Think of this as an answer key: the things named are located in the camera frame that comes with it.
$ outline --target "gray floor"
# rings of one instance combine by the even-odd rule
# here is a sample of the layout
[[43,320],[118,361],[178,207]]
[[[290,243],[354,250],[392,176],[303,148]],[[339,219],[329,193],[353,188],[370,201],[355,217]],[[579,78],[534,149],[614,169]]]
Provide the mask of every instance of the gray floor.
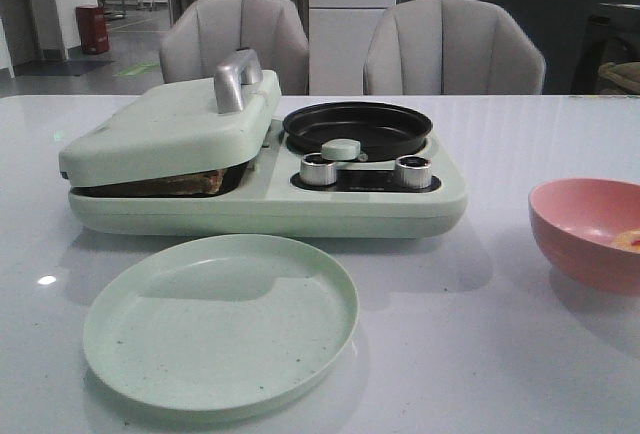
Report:
[[163,83],[160,67],[137,75],[118,75],[140,63],[157,64],[162,36],[169,29],[166,5],[157,10],[127,10],[124,19],[107,22],[109,51],[75,59],[111,60],[81,76],[17,76],[0,80],[0,97],[19,94],[142,94]]

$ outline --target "lid handle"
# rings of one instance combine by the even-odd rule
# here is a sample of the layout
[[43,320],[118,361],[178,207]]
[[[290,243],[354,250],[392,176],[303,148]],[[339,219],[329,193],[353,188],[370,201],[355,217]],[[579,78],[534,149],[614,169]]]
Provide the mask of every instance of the lid handle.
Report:
[[213,88],[218,101],[218,112],[242,111],[242,84],[262,81],[262,69],[256,51],[249,48],[238,49],[223,60],[213,75]]

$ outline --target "floor mat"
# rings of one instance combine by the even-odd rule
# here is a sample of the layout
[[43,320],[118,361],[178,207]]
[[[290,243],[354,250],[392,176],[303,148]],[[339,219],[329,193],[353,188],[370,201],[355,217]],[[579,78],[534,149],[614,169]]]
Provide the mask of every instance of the floor mat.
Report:
[[14,67],[16,76],[81,76],[113,61],[30,61]]
[[139,74],[151,72],[157,67],[160,67],[160,63],[158,62],[139,62],[138,64],[114,74],[114,76],[137,76]]

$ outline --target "mint green plate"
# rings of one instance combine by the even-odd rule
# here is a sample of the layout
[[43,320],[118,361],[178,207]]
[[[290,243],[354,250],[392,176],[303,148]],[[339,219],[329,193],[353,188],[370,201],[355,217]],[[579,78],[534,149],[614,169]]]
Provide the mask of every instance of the mint green plate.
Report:
[[83,342],[91,369],[120,394],[230,420],[313,387],[357,317],[353,282],[326,253],[282,237],[228,235],[124,271],[91,306]]

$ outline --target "pink bowl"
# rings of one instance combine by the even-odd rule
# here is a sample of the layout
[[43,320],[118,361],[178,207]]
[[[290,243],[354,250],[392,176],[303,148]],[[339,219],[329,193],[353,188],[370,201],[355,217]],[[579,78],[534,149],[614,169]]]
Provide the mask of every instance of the pink bowl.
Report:
[[568,276],[603,291],[640,296],[640,253],[612,247],[640,228],[640,185],[605,179],[561,179],[529,195],[538,247]]

